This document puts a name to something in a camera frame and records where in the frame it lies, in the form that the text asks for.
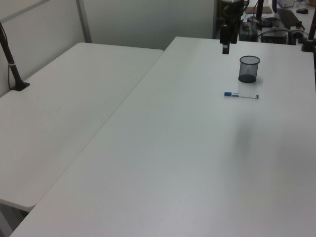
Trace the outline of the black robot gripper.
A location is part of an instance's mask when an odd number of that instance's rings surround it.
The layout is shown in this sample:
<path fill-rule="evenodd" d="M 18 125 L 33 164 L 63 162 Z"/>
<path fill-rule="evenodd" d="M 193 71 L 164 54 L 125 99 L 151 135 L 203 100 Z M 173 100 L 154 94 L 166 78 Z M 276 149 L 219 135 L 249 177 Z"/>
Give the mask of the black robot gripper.
<path fill-rule="evenodd" d="M 237 43 L 239 34 L 239 24 L 232 24 L 241 19 L 244 12 L 243 0 L 221 0 L 220 1 L 220 14 L 224 19 L 224 25 L 220 29 L 220 43 L 222 45 L 222 53 L 229 54 L 230 42 L 231 44 Z M 229 26 L 231 25 L 231 37 L 229 35 Z"/>

